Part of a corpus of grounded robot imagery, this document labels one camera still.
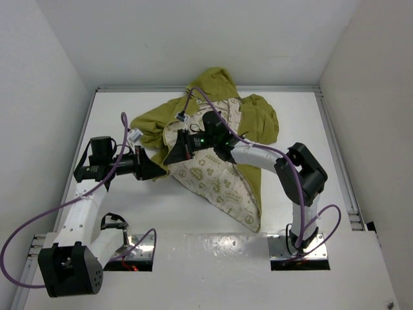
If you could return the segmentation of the olive green hooded jacket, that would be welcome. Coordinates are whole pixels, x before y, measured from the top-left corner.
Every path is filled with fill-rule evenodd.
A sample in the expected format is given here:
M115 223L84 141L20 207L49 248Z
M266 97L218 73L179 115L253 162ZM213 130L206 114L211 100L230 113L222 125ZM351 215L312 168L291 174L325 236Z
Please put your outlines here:
M276 111L257 94L242 98L229 72L212 67L188 86L183 96L134 118L130 126L143 133L141 143L157 153L152 161L165 169L188 190L206 198L212 205L243 224L253 233L261 229L261 169L234 165L221 160L212 149L197 151L194 158L166 166L164 159L174 146L179 129L191 133L203 129L202 117L216 109L230 128L246 139L265 145L277 141L279 121ZM184 111L189 119L176 119Z

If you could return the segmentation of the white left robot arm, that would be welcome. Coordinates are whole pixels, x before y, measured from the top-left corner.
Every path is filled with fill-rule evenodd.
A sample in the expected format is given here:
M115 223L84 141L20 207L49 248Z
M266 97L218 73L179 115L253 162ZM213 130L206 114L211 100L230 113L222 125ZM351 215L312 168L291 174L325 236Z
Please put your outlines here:
M125 155L116 155L110 136L92 138L74 171L77 182L74 202L64 225L49 248L38 256L47 293L52 298L95 295L103 283L108 262L124 258L135 249L128 240L127 222L111 214L102 221L97 238L92 237L98 210L115 176L131 174L139 181L166 175L137 145Z

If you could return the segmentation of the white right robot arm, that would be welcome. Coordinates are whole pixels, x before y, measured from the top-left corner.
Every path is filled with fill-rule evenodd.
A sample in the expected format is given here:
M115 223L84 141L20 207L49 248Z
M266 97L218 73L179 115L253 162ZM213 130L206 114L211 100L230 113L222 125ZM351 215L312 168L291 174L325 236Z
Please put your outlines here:
M163 163L191 160L197 151L212 149L223 161L273 172L293 206L290 243L298 254L304 254L319 231L319 195L328 179L324 168L302 143L295 143L282 153L237 135L217 112L207 112L202 120L203 129L196 133L178 130L176 142Z

